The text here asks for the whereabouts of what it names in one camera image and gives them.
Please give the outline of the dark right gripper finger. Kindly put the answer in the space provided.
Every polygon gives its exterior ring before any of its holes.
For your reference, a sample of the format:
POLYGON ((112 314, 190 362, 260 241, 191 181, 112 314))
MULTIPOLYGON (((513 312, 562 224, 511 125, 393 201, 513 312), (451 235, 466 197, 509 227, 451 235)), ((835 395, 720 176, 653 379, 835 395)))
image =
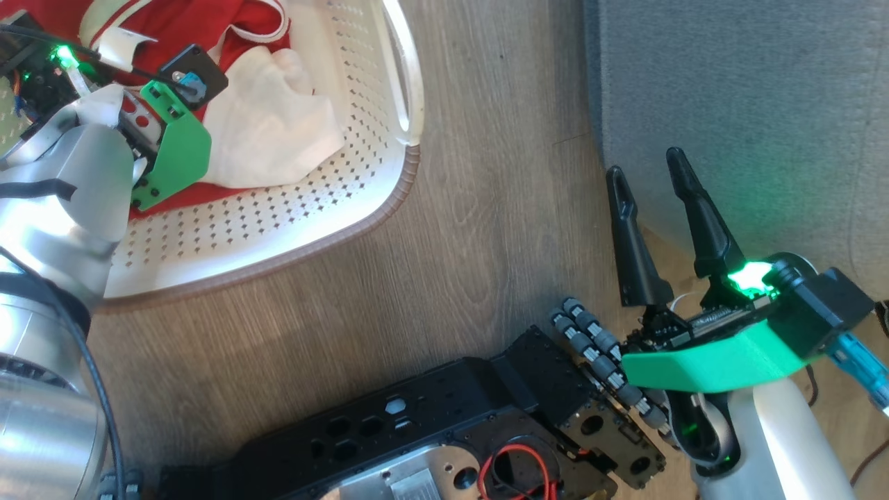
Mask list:
POLYGON ((626 307, 663 307, 674 298, 669 282, 658 275, 638 225, 638 205, 622 168, 606 172, 620 301, 626 307))
POLYGON ((679 147, 670 147, 665 158, 675 194, 685 206, 695 250, 696 275, 708 278, 739 272, 747 260, 685 152, 679 147))

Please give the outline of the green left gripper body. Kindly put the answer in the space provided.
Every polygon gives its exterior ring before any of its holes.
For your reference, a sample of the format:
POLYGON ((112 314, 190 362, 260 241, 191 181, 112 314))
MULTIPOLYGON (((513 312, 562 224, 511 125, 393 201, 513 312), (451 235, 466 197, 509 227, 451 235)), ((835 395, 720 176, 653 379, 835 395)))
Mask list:
POLYGON ((147 212, 204 177, 212 137, 180 96, 150 82, 124 89, 118 130, 134 156, 131 211, 147 212))

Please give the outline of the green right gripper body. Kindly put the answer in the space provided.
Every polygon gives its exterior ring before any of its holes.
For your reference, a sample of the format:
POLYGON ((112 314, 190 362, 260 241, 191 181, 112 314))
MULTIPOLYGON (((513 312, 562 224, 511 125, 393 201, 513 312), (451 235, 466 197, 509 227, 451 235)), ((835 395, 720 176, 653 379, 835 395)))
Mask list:
POLYGON ((651 305, 626 339, 622 369, 630 383, 673 392, 717 394, 771 383, 810 366, 819 351, 799 353, 778 320, 790 294, 773 262, 748 262, 712 276, 699 307, 682 317, 651 305))

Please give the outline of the red garment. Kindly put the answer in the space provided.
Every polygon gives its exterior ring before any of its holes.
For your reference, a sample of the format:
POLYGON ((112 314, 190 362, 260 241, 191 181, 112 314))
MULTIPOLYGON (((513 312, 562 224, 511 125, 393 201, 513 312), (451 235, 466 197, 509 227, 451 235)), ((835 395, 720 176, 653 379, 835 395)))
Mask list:
POLYGON ((285 0, 0 0, 0 18, 27 10, 46 31, 95 47, 111 26, 153 38, 135 64, 157 70, 191 44, 220 45, 218 65, 229 70, 254 47, 290 48, 285 0))

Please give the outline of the grey fabric sofa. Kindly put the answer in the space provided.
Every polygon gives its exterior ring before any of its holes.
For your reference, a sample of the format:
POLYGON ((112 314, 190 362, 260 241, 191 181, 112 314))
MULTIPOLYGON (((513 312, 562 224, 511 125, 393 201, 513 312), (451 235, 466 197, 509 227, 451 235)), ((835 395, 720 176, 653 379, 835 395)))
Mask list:
POLYGON ((648 230, 692 254, 679 147, 742 252, 889 299, 889 0, 586 0, 590 112, 648 230))

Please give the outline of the grey roller base wheel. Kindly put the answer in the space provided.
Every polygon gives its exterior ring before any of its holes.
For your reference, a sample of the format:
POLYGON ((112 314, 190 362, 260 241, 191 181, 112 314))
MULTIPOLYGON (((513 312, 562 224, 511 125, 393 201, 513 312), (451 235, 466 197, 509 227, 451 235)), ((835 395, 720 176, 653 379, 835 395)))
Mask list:
POLYGON ((585 361, 597 388, 607 393, 620 410, 635 411, 642 423, 657 431, 667 445, 678 449, 666 396, 629 382, 622 366, 622 345, 612 331, 574 297, 565 299, 547 316, 556 332, 564 335, 575 354, 585 361))

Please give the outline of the white perforated laundry basket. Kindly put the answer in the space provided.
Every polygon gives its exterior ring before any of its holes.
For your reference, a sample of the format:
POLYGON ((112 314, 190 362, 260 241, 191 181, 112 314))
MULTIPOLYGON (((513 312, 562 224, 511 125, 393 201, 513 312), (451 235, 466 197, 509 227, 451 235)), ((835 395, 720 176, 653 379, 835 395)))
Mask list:
POLYGON ((143 303, 280 268, 390 215, 419 161, 424 88, 399 0, 285 0, 289 39, 344 146, 295 184, 195 184, 130 211, 101 303, 143 303))

